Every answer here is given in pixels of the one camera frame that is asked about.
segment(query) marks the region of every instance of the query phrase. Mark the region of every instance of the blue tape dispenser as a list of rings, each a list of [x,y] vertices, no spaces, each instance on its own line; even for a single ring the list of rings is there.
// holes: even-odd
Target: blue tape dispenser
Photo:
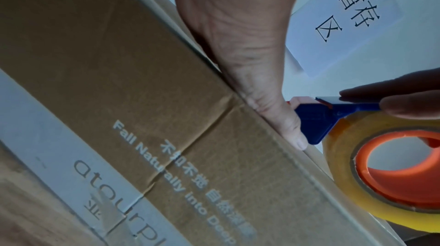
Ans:
[[[301,132],[312,145],[319,144],[339,119],[358,111],[379,111],[379,101],[343,97],[316,98],[319,104],[301,104],[295,111]]]

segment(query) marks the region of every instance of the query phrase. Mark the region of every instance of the paper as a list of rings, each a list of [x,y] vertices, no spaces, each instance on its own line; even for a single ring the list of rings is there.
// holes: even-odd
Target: paper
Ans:
[[[314,77],[401,18],[396,0],[310,0],[291,16],[286,46]]]

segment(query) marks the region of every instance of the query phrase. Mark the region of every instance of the orange tape core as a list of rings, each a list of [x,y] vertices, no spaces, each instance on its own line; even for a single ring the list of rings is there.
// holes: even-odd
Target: orange tape core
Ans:
[[[423,162],[411,168],[386,171],[368,167],[368,158],[379,145],[404,137],[427,139],[431,147],[440,145],[440,133],[411,130],[391,132],[373,138],[356,156],[356,171],[362,181],[383,197],[411,207],[440,209],[440,148],[433,148]]]

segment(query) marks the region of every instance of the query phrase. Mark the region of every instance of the white label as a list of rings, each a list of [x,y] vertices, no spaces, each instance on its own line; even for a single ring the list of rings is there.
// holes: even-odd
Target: white label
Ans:
[[[2,70],[0,98],[0,140],[101,237],[124,220],[141,245],[191,246],[142,193]],[[121,218],[102,219],[97,193]]]
[[[314,77],[401,18],[396,0],[310,0],[291,16],[286,46]]]

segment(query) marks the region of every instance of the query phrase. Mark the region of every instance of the packing tape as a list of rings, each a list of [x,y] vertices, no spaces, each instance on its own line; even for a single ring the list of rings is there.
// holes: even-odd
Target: packing tape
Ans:
[[[440,232],[440,148],[408,169],[367,166],[376,147],[403,137],[420,137],[439,146],[440,120],[357,112],[338,121],[323,140],[323,150],[336,185],[361,208],[415,230]]]

